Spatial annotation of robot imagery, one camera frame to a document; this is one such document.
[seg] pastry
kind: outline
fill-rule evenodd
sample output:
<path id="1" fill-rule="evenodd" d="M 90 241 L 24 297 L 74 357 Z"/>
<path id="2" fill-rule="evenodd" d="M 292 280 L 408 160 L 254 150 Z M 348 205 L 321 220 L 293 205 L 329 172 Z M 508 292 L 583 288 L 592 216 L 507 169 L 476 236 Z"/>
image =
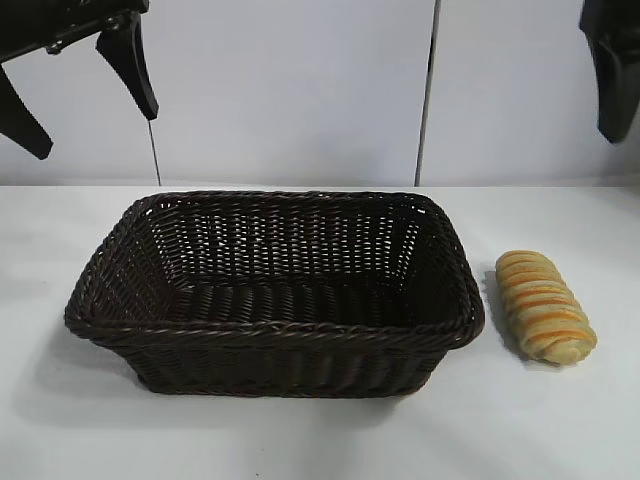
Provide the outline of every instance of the pastry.
<path id="1" fill-rule="evenodd" d="M 595 348 L 587 316 L 547 257 L 507 252 L 496 262 L 496 277 L 511 331 L 529 357 L 571 365 Z"/>

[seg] wicker basket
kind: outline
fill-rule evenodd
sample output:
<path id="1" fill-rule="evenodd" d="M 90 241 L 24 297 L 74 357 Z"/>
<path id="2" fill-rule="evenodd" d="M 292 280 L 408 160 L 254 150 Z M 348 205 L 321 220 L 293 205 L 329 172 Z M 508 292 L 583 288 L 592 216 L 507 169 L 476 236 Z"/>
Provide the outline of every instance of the wicker basket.
<path id="1" fill-rule="evenodd" d="M 380 397 L 419 389 L 484 314 L 428 198 L 191 192 L 125 212 L 65 320 L 155 392 Z"/>

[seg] woven pattern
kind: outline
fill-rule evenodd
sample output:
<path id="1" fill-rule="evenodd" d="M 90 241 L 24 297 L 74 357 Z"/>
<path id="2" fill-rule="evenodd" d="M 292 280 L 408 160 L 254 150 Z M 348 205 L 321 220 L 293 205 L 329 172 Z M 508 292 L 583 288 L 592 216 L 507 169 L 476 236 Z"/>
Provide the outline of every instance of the woven pattern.
<path id="1" fill-rule="evenodd" d="M 376 397 L 419 389 L 484 313 L 426 197 L 190 192 L 125 212 L 65 320 L 156 392 Z"/>

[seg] black robotic arm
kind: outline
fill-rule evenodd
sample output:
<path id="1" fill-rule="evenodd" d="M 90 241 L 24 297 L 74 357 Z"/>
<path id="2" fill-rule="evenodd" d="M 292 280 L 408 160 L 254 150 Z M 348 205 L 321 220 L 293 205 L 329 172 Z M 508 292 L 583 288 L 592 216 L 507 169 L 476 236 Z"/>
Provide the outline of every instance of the black robotic arm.
<path id="1" fill-rule="evenodd" d="M 0 133 L 40 159 L 53 142 L 20 100 L 1 64 L 44 47 L 50 54 L 95 33 L 97 50 L 149 120 L 158 115 L 142 47 L 140 15 L 148 0 L 1 0 Z"/>

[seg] brown wicker basket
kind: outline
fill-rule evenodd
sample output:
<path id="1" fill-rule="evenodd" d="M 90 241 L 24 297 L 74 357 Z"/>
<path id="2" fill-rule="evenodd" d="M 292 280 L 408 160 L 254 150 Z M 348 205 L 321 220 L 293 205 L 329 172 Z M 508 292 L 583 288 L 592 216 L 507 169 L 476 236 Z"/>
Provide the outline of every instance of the brown wicker basket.
<path id="1" fill-rule="evenodd" d="M 444 212 L 419 195 L 191 192 L 135 202 L 65 312 L 152 391 L 416 391 L 484 313 Z"/>

